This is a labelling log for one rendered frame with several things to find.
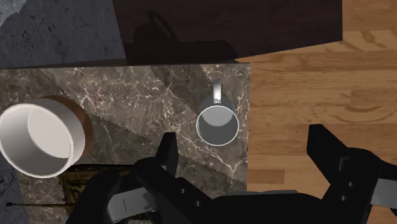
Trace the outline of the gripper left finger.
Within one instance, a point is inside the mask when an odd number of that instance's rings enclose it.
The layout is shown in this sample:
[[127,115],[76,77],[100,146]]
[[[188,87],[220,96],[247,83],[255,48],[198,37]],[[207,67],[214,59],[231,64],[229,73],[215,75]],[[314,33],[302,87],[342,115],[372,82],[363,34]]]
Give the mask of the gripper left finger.
[[90,178],[66,224],[111,224],[114,212],[145,214],[152,224],[212,224],[211,198],[185,178],[175,177],[176,134],[166,132],[154,157],[138,160],[125,176],[106,169]]

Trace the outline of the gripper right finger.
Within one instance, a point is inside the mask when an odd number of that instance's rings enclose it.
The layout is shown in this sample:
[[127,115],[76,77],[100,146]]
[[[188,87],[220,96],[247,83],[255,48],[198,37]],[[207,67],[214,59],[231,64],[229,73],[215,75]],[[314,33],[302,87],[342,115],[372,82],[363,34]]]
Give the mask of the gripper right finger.
[[397,217],[397,165],[346,146],[324,125],[309,125],[307,154],[330,186],[322,197],[332,224],[367,224],[372,206]]

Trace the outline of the white bowl with brown outside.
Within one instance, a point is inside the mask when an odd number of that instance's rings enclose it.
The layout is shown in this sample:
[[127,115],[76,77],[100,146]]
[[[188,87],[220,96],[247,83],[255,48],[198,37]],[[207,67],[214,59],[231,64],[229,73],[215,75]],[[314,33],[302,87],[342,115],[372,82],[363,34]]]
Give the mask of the white bowl with brown outside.
[[25,175],[52,178],[88,151],[93,133],[80,105],[48,95],[12,105],[0,114],[0,153]]

